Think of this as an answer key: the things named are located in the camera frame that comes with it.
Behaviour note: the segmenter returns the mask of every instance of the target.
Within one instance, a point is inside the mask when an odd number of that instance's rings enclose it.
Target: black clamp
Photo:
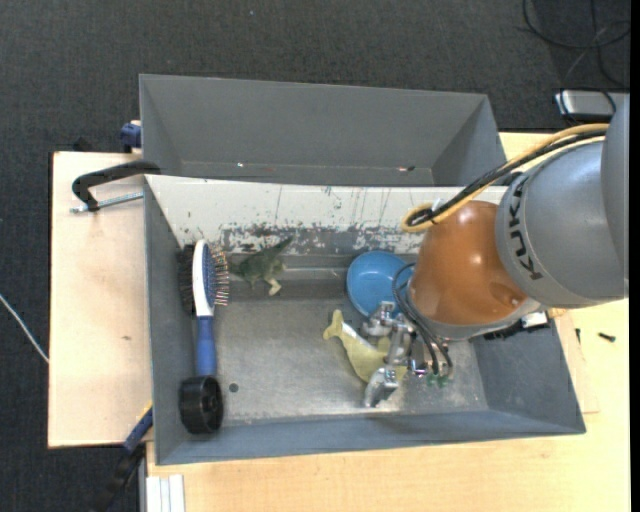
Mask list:
[[[160,167],[153,162],[135,160],[78,176],[71,185],[71,190],[78,199],[86,205],[88,211],[96,212],[100,209],[100,204],[91,192],[89,192],[90,187],[96,187],[104,183],[129,178],[130,176],[136,176],[138,174],[161,174],[161,172]]]

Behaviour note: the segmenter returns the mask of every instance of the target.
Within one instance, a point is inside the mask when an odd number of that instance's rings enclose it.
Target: black wheel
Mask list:
[[[209,434],[220,428],[224,415],[222,391],[214,377],[205,375],[183,381],[178,404],[182,424],[190,433]]]

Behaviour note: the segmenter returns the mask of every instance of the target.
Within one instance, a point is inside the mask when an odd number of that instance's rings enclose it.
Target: screw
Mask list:
[[[600,336],[601,338],[604,338],[607,341],[610,341],[611,343],[616,341],[616,337],[615,336],[611,336],[610,334],[605,334],[603,332],[599,332],[598,336]]]

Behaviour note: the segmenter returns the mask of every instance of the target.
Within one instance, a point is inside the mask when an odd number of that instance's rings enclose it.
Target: wooden table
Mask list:
[[[508,156],[537,138],[502,134]],[[134,158],[54,155],[52,448],[122,442],[151,397],[142,203],[69,213],[79,204],[70,188],[76,176]],[[121,195],[140,183],[117,182],[96,195]],[[599,411],[585,414],[585,435],[180,466],[156,466],[149,449],[148,473],[183,474],[189,512],[628,510],[628,301],[573,311],[559,325],[583,412]]]

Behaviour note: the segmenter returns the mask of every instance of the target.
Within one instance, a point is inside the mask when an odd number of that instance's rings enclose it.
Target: gray carpet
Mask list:
[[[591,44],[589,2],[530,4],[545,33]],[[630,18],[631,0],[595,4],[599,27]],[[139,73],[481,92],[501,130],[555,130],[556,88],[629,87],[629,41],[602,49],[614,83],[593,49],[527,31],[513,0],[3,0],[0,293],[46,347],[48,154],[78,137],[120,151]],[[2,308],[0,386],[0,509],[86,510],[117,448],[47,450],[47,366]],[[129,491],[115,510],[135,502]]]

